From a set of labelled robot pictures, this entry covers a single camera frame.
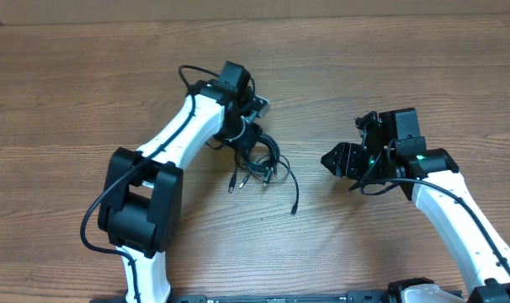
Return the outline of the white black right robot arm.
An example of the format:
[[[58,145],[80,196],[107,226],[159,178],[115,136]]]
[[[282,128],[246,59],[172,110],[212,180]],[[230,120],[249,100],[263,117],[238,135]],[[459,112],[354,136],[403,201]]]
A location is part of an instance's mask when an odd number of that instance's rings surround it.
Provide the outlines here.
[[[340,142],[321,157],[350,190],[378,195],[400,189],[431,222],[465,282],[469,302],[510,302],[510,247],[482,213],[460,168],[443,149],[429,149],[414,108],[355,120],[362,141]]]

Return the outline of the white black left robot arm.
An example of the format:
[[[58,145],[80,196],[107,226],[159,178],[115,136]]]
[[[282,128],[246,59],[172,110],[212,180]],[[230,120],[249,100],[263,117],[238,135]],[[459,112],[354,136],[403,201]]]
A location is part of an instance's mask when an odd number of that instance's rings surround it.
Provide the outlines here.
[[[123,259],[128,289],[121,302],[168,301],[166,251],[178,228],[185,169],[210,138],[251,151],[262,132],[253,120],[267,108],[249,71],[228,61],[212,79],[187,86],[182,108],[154,138],[115,151],[98,199],[98,227]]]

